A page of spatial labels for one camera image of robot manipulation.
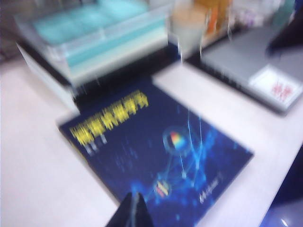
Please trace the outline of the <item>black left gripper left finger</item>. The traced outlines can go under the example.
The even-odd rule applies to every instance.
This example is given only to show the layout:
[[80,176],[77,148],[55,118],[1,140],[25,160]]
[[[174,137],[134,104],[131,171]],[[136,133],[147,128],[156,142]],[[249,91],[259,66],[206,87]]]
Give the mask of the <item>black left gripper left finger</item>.
[[132,193],[129,192],[122,200],[117,211],[111,218],[112,227],[128,227],[130,224]]

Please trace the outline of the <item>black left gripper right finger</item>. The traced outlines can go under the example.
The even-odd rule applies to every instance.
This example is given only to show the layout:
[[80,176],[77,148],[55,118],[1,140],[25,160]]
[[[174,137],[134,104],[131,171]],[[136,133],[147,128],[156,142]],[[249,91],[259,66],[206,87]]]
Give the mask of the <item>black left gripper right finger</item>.
[[136,193],[132,200],[132,226],[153,227],[152,218],[148,212],[145,200],[140,193]]

